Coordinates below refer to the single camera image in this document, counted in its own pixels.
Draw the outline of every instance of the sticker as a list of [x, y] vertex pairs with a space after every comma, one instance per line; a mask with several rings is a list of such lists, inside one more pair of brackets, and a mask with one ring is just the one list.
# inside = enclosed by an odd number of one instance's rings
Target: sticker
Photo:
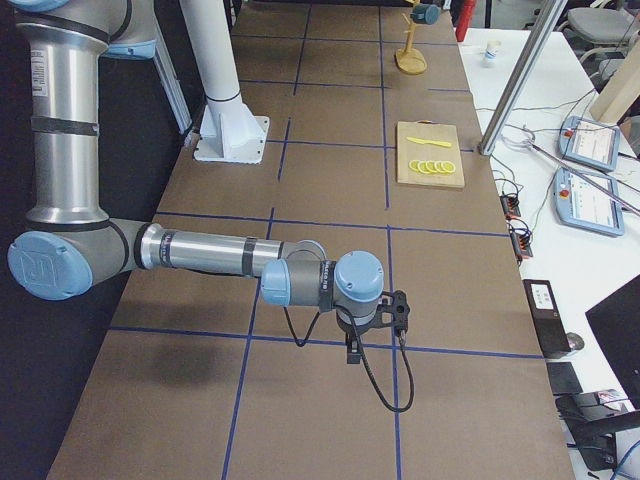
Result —
[[532, 283], [531, 293], [533, 293], [533, 301], [538, 310], [553, 310], [549, 287], [540, 283]]
[[47, 52], [31, 50], [31, 94], [34, 97], [49, 96], [47, 80]]

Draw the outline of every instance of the white table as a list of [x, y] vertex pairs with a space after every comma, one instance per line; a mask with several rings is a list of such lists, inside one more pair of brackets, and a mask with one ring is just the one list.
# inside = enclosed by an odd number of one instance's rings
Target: white table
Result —
[[[528, 34], [526, 31], [470, 29], [465, 41], [460, 44], [483, 130], [492, 112], [482, 109], [496, 107]], [[482, 60], [489, 40], [502, 42], [492, 67], [486, 67]], [[553, 33], [516, 108], [557, 106], [578, 100], [592, 88], [591, 81], [562, 34]], [[595, 95], [593, 93], [585, 97], [574, 108], [572, 115], [588, 117], [587, 106], [595, 99]], [[532, 130], [559, 128], [572, 106], [554, 110], [514, 111], [508, 123], [520, 127], [526, 125]], [[516, 141], [525, 138], [521, 131], [514, 128], [505, 128], [503, 134]], [[557, 133], [540, 132], [536, 143], [548, 152], [556, 153]], [[621, 151], [633, 153], [624, 140]], [[533, 227], [557, 165], [530, 150], [510, 148], [504, 141], [497, 143], [494, 155], [506, 163], [515, 173], [516, 181], [524, 185], [520, 194], [520, 210], [523, 220]], [[492, 165], [511, 178], [510, 173], [494, 159]], [[621, 157], [613, 176], [638, 188], [640, 164]], [[620, 185], [620, 193], [634, 205], [640, 204], [640, 195], [623, 185]], [[619, 238], [564, 226], [557, 220], [552, 194], [549, 193], [534, 231], [534, 257], [525, 260], [520, 268], [523, 279], [551, 282], [565, 330], [575, 332], [585, 340], [583, 351], [563, 359], [571, 360], [585, 392], [608, 388], [622, 391], [591, 332], [585, 312], [640, 274], [640, 218], [625, 213], [624, 223], [626, 233]], [[576, 478], [589, 478], [579, 453], [572, 451], [571, 457]], [[608, 478], [606, 472], [601, 477]]]

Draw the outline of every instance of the chair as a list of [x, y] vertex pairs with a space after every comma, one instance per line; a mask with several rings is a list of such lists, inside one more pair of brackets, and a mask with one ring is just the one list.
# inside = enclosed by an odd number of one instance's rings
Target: chair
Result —
[[573, 8], [567, 13], [567, 21], [558, 27], [558, 31], [569, 28], [594, 46], [580, 57], [582, 64], [597, 53], [624, 54], [629, 39], [640, 30], [640, 22], [630, 14], [620, 9], [605, 9], [611, 1], [596, 0], [591, 7]]

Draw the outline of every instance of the blue and white device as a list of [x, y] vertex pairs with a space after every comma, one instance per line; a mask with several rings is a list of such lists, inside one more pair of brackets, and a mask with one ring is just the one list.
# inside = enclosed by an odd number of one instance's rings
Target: blue and white device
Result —
[[618, 162], [620, 129], [593, 120], [569, 117], [560, 130], [563, 158], [601, 172], [613, 172]]
[[[615, 178], [601, 173], [580, 172], [618, 195]], [[622, 208], [604, 193], [566, 168], [556, 172], [554, 197], [560, 222], [610, 237], [624, 233]]]

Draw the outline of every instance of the red bottle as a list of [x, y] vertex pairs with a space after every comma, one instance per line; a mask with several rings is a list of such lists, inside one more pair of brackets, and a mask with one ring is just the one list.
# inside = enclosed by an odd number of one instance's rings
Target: red bottle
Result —
[[458, 42], [462, 42], [467, 35], [467, 30], [469, 29], [475, 8], [476, 0], [464, 0], [462, 10], [460, 11], [458, 26], [456, 27], [456, 40], [458, 40]]

